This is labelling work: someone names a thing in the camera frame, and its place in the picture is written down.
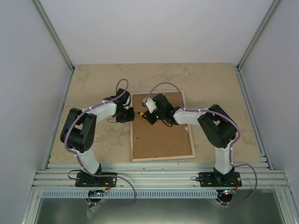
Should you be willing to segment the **teal wooden picture frame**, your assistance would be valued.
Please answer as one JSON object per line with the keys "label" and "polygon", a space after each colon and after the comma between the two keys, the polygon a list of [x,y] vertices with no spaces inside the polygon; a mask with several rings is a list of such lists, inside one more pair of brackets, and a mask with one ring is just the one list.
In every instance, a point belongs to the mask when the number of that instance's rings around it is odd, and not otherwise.
{"label": "teal wooden picture frame", "polygon": [[151,125],[139,114],[130,124],[131,162],[188,160],[197,157],[190,125]]}

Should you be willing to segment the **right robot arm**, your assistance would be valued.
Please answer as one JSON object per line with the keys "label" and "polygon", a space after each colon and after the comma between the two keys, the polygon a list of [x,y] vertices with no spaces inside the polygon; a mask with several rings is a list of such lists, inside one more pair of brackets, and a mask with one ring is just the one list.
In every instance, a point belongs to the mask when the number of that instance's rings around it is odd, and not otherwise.
{"label": "right robot arm", "polygon": [[213,173],[204,181],[211,181],[217,186],[226,186],[231,182],[235,171],[231,164],[231,148],[236,139],[237,126],[219,105],[212,105],[207,109],[174,107],[164,94],[158,94],[154,98],[146,97],[142,106],[146,107],[147,111],[141,116],[152,125],[161,120],[169,127],[200,126],[209,143],[215,148]]}

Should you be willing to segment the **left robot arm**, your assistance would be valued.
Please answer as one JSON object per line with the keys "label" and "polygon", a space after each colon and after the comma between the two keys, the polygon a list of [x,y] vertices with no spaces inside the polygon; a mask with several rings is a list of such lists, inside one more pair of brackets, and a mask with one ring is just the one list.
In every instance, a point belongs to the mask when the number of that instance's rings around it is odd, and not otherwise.
{"label": "left robot arm", "polygon": [[76,187],[115,187],[117,173],[103,172],[95,158],[92,144],[96,124],[108,117],[116,118],[117,123],[133,121],[135,112],[130,107],[131,95],[119,88],[116,95],[105,98],[98,106],[80,110],[70,109],[63,126],[60,141],[75,155],[81,168],[74,178]]}

